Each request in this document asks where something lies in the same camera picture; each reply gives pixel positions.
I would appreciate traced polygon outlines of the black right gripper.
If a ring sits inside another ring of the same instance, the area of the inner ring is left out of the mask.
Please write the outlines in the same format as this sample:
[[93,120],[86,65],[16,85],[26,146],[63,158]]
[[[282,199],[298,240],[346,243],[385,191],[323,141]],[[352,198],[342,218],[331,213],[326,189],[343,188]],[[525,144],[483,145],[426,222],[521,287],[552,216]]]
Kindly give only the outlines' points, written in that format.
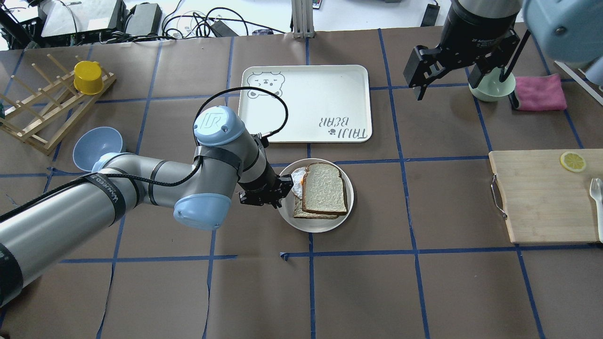
[[520,41],[514,30],[520,10],[519,0],[453,0],[439,44],[414,47],[403,71],[416,100],[452,70],[474,65],[469,85],[476,89],[493,69],[506,66]]

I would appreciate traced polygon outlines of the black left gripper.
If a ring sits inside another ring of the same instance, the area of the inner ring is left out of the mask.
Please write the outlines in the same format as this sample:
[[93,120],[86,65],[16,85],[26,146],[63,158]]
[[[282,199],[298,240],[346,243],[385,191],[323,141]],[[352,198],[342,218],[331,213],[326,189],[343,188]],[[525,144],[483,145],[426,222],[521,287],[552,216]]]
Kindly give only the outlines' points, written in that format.
[[252,135],[252,137],[258,146],[258,157],[241,174],[238,182],[243,189],[239,192],[240,203],[252,206],[271,205],[274,208],[280,208],[282,207],[281,200],[293,188],[292,176],[280,176],[274,172],[266,157],[265,148],[269,146],[267,137],[260,134]]

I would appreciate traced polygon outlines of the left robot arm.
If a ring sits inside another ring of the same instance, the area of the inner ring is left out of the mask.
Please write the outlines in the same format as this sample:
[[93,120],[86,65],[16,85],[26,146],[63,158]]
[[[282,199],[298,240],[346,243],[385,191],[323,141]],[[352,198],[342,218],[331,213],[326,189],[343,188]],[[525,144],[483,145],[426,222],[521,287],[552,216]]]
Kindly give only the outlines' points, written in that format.
[[1,304],[142,203],[172,208],[177,222],[202,230],[224,223],[236,186],[242,204],[280,208],[292,179],[274,172],[267,140],[248,133],[232,109],[205,109],[193,133],[193,164],[107,153],[90,174],[2,215]]

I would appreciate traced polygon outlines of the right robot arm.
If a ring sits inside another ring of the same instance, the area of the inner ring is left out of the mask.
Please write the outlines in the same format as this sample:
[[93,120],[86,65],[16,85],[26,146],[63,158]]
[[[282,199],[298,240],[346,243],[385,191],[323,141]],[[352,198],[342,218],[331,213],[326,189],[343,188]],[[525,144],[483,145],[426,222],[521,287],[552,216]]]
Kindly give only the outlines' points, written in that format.
[[439,45],[414,47],[403,75],[420,100],[435,80],[473,66],[472,90],[492,84],[508,95],[508,79],[533,37],[553,60],[588,66],[586,78],[601,85],[602,13],[600,0],[453,0]]

